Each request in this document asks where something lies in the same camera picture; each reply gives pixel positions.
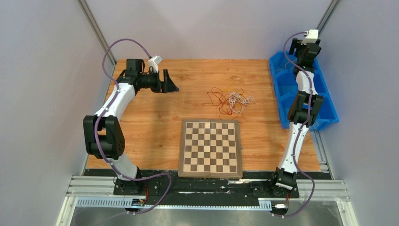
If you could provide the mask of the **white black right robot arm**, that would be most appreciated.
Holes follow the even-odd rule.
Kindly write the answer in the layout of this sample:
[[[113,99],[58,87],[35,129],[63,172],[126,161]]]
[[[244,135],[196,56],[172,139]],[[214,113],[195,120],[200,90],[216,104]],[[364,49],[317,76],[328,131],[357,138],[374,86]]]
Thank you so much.
[[[314,85],[314,62],[320,53],[320,39],[293,39],[289,54],[294,54],[295,81],[298,93],[288,111],[289,138],[282,160],[276,167],[269,185],[269,193],[282,197],[296,188],[299,155],[307,132],[315,123],[323,102]]]

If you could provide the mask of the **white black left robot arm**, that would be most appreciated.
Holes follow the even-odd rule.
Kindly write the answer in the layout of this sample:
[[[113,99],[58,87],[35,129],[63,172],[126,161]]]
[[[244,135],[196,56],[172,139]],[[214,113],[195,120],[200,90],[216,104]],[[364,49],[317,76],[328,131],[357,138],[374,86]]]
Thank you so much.
[[[171,80],[168,70],[163,70],[160,79],[159,63],[161,56],[148,60],[149,70],[145,71],[142,59],[127,59],[126,69],[113,79],[114,89],[104,105],[93,115],[83,119],[86,151],[104,160],[116,172],[118,179],[127,181],[126,189],[132,195],[144,189],[139,168],[124,153],[125,138],[120,126],[121,117],[131,100],[142,89],[153,93],[174,93],[179,88]]]

